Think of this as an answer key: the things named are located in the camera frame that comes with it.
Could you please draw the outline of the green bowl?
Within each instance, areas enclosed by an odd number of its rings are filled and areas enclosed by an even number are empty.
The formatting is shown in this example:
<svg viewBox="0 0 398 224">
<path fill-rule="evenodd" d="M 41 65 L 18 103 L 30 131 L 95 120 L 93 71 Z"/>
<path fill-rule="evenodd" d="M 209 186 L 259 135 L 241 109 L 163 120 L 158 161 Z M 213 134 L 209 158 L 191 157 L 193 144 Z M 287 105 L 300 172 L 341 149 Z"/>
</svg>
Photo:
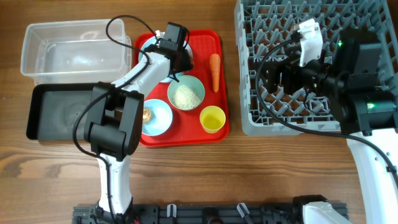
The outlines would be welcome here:
<svg viewBox="0 0 398 224">
<path fill-rule="evenodd" d="M 174 91 L 177 89 L 177 87 L 179 87 L 181 85 L 189 86 L 192 90 L 194 90 L 197 93 L 197 95 L 201 98 L 201 103 L 202 103 L 202 101 L 205 98 L 205 87 L 204 87 L 204 85 L 202 84 L 202 82 L 198 78 L 196 78 L 194 76 L 190 76 L 190 75 L 184 75 L 184 76 L 181 76 L 178 79 L 178 82 L 177 81 L 172 81 L 170 83 L 169 87 L 168 87 L 167 96 L 168 96 L 169 101 L 171 102 L 171 104 L 173 106 L 174 106 L 174 104 L 172 103 L 172 95 L 173 95 Z"/>
</svg>

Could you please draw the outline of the white rice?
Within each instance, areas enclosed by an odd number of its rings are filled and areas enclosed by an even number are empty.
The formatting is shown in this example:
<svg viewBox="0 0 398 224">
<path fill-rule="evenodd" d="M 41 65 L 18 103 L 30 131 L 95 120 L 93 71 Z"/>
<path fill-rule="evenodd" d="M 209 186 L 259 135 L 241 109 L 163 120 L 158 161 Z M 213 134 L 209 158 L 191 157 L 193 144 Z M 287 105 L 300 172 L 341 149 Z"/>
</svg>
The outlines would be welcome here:
<svg viewBox="0 0 398 224">
<path fill-rule="evenodd" d="M 201 98 L 189 86 L 177 87 L 172 95 L 172 103 L 181 110 L 192 110 L 201 103 Z"/>
</svg>

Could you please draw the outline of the yellow plastic cup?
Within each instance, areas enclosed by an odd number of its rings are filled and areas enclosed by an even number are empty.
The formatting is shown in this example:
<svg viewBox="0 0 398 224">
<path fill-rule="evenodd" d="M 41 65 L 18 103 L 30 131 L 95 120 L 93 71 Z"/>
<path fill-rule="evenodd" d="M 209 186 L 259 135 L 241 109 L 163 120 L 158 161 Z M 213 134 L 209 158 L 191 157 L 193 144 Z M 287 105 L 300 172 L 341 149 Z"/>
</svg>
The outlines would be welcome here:
<svg viewBox="0 0 398 224">
<path fill-rule="evenodd" d="M 210 134 L 217 133 L 226 123 L 224 111 L 217 106 L 207 106 L 200 113 L 202 128 Z"/>
</svg>

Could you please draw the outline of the brown food scrap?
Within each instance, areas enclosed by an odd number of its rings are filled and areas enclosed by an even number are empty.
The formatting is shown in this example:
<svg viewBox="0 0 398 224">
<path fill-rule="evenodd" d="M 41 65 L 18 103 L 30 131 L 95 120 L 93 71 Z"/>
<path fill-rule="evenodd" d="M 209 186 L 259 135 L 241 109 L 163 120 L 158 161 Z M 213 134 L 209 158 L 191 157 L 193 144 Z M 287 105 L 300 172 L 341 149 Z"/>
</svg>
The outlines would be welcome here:
<svg viewBox="0 0 398 224">
<path fill-rule="evenodd" d="M 149 108 L 144 108 L 143 110 L 143 117 L 142 117 L 142 121 L 143 123 L 148 123 L 152 120 L 153 118 L 153 112 L 151 109 Z"/>
</svg>

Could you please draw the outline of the small light blue bowl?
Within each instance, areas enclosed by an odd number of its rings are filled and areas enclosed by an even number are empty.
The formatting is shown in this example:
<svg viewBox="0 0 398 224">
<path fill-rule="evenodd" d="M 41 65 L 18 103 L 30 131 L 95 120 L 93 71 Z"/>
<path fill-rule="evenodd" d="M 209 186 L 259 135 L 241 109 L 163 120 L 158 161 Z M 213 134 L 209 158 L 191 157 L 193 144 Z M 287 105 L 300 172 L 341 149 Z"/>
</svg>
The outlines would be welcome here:
<svg viewBox="0 0 398 224">
<path fill-rule="evenodd" d="M 151 112 L 150 120 L 142 125 L 142 133 L 146 136 L 160 136 L 172 124 L 173 112 L 170 106 L 159 99 L 144 102 L 144 109 Z"/>
</svg>

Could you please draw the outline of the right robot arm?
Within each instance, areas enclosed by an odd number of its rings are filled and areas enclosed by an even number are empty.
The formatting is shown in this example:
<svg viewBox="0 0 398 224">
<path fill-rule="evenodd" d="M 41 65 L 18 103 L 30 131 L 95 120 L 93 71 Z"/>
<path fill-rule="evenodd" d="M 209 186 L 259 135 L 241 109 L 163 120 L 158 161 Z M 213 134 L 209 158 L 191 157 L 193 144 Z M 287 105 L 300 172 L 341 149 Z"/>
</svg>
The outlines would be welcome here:
<svg viewBox="0 0 398 224">
<path fill-rule="evenodd" d="M 340 124 L 358 171 L 368 223 L 397 222 L 397 98 L 378 85 L 382 44 L 361 29 L 339 33 L 332 63 L 323 62 L 323 40 L 315 29 L 298 29 L 287 46 L 300 44 L 301 63 L 294 56 L 281 62 L 264 57 L 255 82 L 273 93 L 278 85 L 291 93 L 306 87 L 325 96 Z"/>
</svg>

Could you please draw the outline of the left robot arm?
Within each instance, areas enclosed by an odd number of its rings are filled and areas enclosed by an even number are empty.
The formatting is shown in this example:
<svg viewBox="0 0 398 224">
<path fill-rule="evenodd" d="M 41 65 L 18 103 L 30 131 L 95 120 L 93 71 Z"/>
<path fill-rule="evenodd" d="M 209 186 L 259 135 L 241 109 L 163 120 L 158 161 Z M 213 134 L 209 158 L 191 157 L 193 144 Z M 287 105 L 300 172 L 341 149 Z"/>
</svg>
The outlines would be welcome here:
<svg viewBox="0 0 398 224">
<path fill-rule="evenodd" d="M 94 86 L 81 114 L 86 118 L 84 140 L 91 146 L 87 154 L 97 159 L 101 176 L 101 198 L 89 208 L 90 222 L 134 223 L 129 162 L 141 138 L 144 99 L 168 76 L 193 68 L 189 35 L 186 27 L 169 22 L 130 72 Z"/>
</svg>

